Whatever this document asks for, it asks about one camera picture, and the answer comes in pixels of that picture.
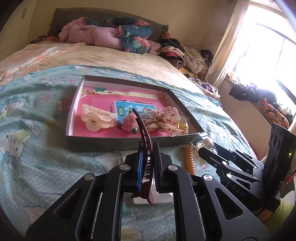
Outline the beige bed blanket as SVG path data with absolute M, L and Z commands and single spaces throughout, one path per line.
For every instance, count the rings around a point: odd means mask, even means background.
M 117 69 L 162 81 L 191 92 L 201 93 L 197 85 L 186 78 L 183 73 L 163 58 L 149 53 L 141 55 L 85 45 L 77 50 L 52 57 L 33 70 L 45 70 L 65 65 L 85 65 Z

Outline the pink book with blue label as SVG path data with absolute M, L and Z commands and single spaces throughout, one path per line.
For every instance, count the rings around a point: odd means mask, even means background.
M 117 115 L 113 128 L 100 129 L 98 132 L 89 131 L 81 120 L 82 105 L 87 104 L 98 109 Z M 166 106 L 175 107 L 180 116 L 180 124 L 185 124 L 188 133 L 188 122 L 181 110 L 173 102 L 166 90 L 158 91 L 148 88 L 124 85 L 103 85 L 91 87 L 83 84 L 75 96 L 73 109 L 68 123 L 67 135 L 86 138 L 136 138 L 139 129 L 135 120 L 134 108 L 140 117 L 144 108 L 163 109 Z M 171 135 L 155 131 L 153 137 L 169 137 Z

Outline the hello kitty blue quilt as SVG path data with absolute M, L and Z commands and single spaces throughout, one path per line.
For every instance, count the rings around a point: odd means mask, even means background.
M 22 235 L 84 174 L 104 174 L 127 155 L 126 151 L 70 151 L 65 136 L 69 105 L 84 75 L 168 88 L 214 142 L 229 150 L 255 155 L 221 105 L 184 76 L 172 83 L 107 67 L 81 65 L 30 72 L 1 87 L 1 207 Z

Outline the peach floral blanket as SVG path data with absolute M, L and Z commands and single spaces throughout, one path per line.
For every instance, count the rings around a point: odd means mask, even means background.
M 85 46 L 84 43 L 44 42 L 29 44 L 1 61 L 1 86 L 19 78 L 38 67 L 52 57 Z

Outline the cream claw hair clip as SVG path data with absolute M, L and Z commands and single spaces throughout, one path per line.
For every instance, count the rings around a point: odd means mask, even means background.
M 100 129 L 113 128 L 117 115 L 108 111 L 83 104 L 81 120 L 91 132 L 98 132 Z

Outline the polka dot sheer scrunchie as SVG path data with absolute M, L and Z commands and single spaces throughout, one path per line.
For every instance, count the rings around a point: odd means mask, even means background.
M 173 106 L 163 109 L 144 108 L 142 121 L 149 132 L 160 131 L 171 136 L 179 136 L 187 133 L 185 124 L 180 124 L 181 116 Z

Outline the cream built-in wardrobe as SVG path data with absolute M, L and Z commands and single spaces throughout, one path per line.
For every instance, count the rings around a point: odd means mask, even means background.
M 29 29 L 37 2 L 22 1 L 7 20 L 1 30 L 1 60 L 28 44 Z

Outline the dark red banana hair clip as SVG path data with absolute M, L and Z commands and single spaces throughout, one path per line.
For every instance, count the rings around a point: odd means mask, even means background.
M 154 158 L 152 157 L 152 154 L 153 154 L 152 140 L 138 112 L 134 108 L 132 109 L 132 112 L 136 116 L 135 120 L 138 125 L 139 133 L 142 139 L 141 142 L 144 148 L 144 161 L 143 161 L 143 168 L 142 168 L 142 186 L 141 186 L 140 192 L 134 193 L 132 197 L 133 198 L 140 197 L 142 199 L 145 199 L 149 204 L 153 204 L 154 198 L 151 191 L 153 173 L 154 173 Z

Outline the grey upholstered headboard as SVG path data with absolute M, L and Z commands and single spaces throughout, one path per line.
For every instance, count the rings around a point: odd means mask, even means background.
M 99 9 L 99 8 L 57 8 L 55 9 L 53 19 L 50 24 L 48 37 L 55 35 L 54 32 L 58 29 L 58 26 L 65 25 L 71 22 L 72 20 L 78 19 L 82 16 L 89 17 L 98 23 L 104 22 L 109 18 L 114 18 L 117 16 L 131 17 L 131 18 L 143 20 L 152 26 L 153 32 L 148 39 L 155 42 L 160 42 L 162 34 L 164 32 L 167 32 L 169 29 L 169 25 L 162 25 L 152 20 L 148 20 L 143 17 L 132 15 L 132 14 L 121 12 L 121 11 L 114 11 L 110 9 Z

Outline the pink quilted comforter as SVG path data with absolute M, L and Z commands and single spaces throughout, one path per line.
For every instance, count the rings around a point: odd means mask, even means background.
M 59 33 L 59 41 L 123 50 L 121 39 L 118 38 L 119 28 L 98 27 L 86 23 L 84 17 L 69 22 Z

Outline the cream curtain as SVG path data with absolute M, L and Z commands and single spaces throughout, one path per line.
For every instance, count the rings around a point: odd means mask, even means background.
M 233 14 L 224 36 L 205 76 L 205 80 L 214 87 L 220 88 L 226 77 L 227 59 L 231 53 L 249 5 L 250 1 L 236 1 Z

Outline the pile of clothes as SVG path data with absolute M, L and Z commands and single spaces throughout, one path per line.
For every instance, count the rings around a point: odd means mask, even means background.
M 219 100 L 218 88 L 204 81 L 204 78 L 212 64 L 213 54 L 210 50 L 200 50 L 182 45 L 177 39 L 164 32 L 158 42 L 148 39 L 148 52 L 164 58 L 173 65 L 201 91 L 212 99 Z

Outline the dark cardboard tray box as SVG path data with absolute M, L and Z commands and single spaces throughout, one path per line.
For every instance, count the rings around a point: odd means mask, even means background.
M 66 137 L 77 152 L 131 150 L 141 140 L 140 116 L 160 147 L 190 143 L 203 132 L 181 99 L 168 88 L 85 75 L 72 101 Z

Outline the dark clothes on windowsill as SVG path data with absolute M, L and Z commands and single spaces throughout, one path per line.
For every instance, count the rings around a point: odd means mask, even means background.
M 270 123 L 276 123 L 288 129 L 293 122 L 291 110 L 279 104 L 276 95 L 269 90 L 261 89 L 256 85 L 234 84 L 229 95 L 239 101 L 256 104 Z

